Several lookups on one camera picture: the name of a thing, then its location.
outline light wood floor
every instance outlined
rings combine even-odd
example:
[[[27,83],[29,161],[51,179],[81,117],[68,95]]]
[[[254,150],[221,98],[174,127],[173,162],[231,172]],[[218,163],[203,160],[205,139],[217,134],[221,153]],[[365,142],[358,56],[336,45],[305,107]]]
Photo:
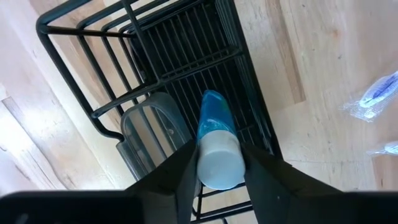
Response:
[[[114,1],[94,0],[56,24],[76,26]],[[61,2],[0,1],[1,195],[35,189],[123,189],[134,183],[117,142],[97,133],[37,38],[36,19]],[[285,160],[341,190],[397,190],[398,158],[366,154],[398,140],[397,100],[373,123],[340,108],[379,77],[398,70],[398,1],[235,3]],[[123,13],[90,28],[98,29]],[[76,38],[53,41],[91,105],[108,102]],[[101,39],[88,42],[116,94],[123,94]],[[117,40],[111,45],[116,47]],[[121,49],[116,54],[127,66]],[[119,129],[114,111],[102,121]],[[204,201],[205,211],[247,198],[244,189],[219,195],[213,202]],[[256,222],[252,213],[229,221]]]

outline clear plastic wrapper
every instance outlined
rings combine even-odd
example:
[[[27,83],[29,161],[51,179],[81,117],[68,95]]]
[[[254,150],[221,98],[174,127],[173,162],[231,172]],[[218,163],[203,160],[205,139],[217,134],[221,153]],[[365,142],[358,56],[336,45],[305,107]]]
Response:
[[[374,121],[398,93],[398,71],[380,78],[361,99],[343,106],[350,115],[367,122]]]
[[[370,156],[378,156],[383,154],[398,156],[398,141],[389,142],[385,145],[380,146],[374,151],[366,152]]]

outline white bottle cap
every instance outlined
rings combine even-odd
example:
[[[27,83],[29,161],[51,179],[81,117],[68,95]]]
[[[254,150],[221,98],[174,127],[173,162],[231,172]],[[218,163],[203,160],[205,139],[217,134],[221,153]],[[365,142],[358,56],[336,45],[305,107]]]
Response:
[[[199,140],[198,178],[207,187],[226,190],[244,179],[245,166],[237,137],[225,130],[212,131]]]

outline wire shelf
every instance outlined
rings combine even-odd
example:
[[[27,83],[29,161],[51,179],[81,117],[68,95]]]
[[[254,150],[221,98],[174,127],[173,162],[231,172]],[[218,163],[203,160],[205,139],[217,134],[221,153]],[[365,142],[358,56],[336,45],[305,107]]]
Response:
[[[282,158],[275,132],[251,63],[233,0],[180,0],[137,19],[168,0],[155,0],[133,10],[137,0],[121,0],[80,21],[76,27],[49,25],[52,21],[85,5],[88,0],[70,0],[40,16],[37,33],[66,83],[96,129],[106,137],[125,140],[121,133],[104,127],[99,117],[116,109],[124,114],[122,104],[157,91],[168,93],[177,102],[192,136],[196,137],[201,98],[205,90],[216,90],[228,101],[238,130],[238,139],[267,149]],[[109,15],[125,9],[126,14],[107,22],[101,29],[87,29]],[[128,21],[117,32],[110,31]],[[90,65],[110,101],[94,110],[77,85],[49,35],[72,35],[78,39]],[[87,37],[101,38],[126,92],[117,97],[96,59]],[[110,44],[119,40],[128,61],[123,67]],[[130,69],[139,86],[133,88],[126,76]],[[251,202],[243,202],[203,213],[202,200],[224,191],[198,196],[198,210],[192,223],[203,223],[252,210]]]

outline metal wire grid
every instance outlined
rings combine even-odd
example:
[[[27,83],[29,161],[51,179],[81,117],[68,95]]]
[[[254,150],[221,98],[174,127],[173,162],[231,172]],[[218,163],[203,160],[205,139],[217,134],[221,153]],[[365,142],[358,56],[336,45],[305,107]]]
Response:
[[[165,91],[177,100],[191,133],[196,136],[201,95],[206,89],[216,89],[226,97],[234,112],[239,140],[266,149],[271,149],[272,145],[272,152],[277,157],[282,157],[274,130],[268,127],[271,122],[265,104],[262,99],[258,99],[259,86],[251,63],[248,65],[249,54],[246,44],[242,43],[243,33],[236,28],[239,22],[236,23],[238,16],[232,0],[179,1],[164,7],[161,13],[152,13],[139,21],[136,19],[137,15],[168,0],[155,0],[134,11],[131,9],[131,4],[137,0],[121,0],[88,16],[79,22],[75,29],[49,25],[50,22],[88,1],[90,0],[70,0],[46,12],[37,21],[37,31],[73,94],[101,134],[124,141],[122,134],[107,130],[98,118],[113,108],[116,108],[118,114],[122,116],[124,113],[122,103],[132,100],[137,104],[139,96]],[[101,30],[86,29],[89,25],[123,8],[127,14],[107,23]],[[119,29],[119,32],[109,31],[126,21],[131,23]],[[111,99],[109,103],[93,111],[53,46],[49,34],[74,35],[78,38]],[[122,96],[117,98],[114,94],[85,39],[86,36],[101,37],[126,88],[127,92]],[[131,88],[108,37],[119,39],[130,68],[139,82],[137,88]],[[251,202],[244,202],[202,213],[202,200],[222,192],[224,191],[217,190],[203,194],[203,188],[201,189],[198,196],[198,211],[193,209],[196,220],[192,223],[216,219],[227,223],[225,217],[252,210]]]

